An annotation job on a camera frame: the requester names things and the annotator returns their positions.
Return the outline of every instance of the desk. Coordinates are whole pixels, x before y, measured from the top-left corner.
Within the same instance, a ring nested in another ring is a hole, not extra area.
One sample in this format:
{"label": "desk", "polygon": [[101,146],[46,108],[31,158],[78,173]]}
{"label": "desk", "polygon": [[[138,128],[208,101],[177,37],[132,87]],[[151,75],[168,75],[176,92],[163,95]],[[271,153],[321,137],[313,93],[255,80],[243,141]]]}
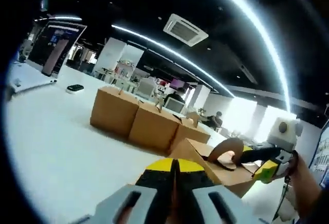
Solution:
{"label": "desk", "polygon": [[[66,93],[72,84],[82,84],[85,90],[76,95]],[[93,214],[96,204],[134,182],[147,165],[162,158],[90,126],[97,89],[104,85],[63,66],[56,85],[22,93],[7,104],[11,162],[44,222],[68,223]],[[261,192],[260,186],[254,189],[255,184],[249,191],[249,204],[261,205],[266,219],[273,217],[279,204],[283,183],[279,188],[277,182],[263,185]]]}

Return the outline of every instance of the ceiling air conditioner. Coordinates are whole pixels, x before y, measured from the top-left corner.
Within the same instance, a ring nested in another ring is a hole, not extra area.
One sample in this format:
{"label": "ceiling air conditioner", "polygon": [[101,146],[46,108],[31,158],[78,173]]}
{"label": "ceiling air conditioner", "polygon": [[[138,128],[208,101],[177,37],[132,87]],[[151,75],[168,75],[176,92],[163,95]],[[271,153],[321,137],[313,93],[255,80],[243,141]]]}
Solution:
{"label": "ceiling air conditioner", "polygon": [[208,34],[204,31],[174,13],[171,14],[163,31],[189,45],[190,47],[208,37]]}

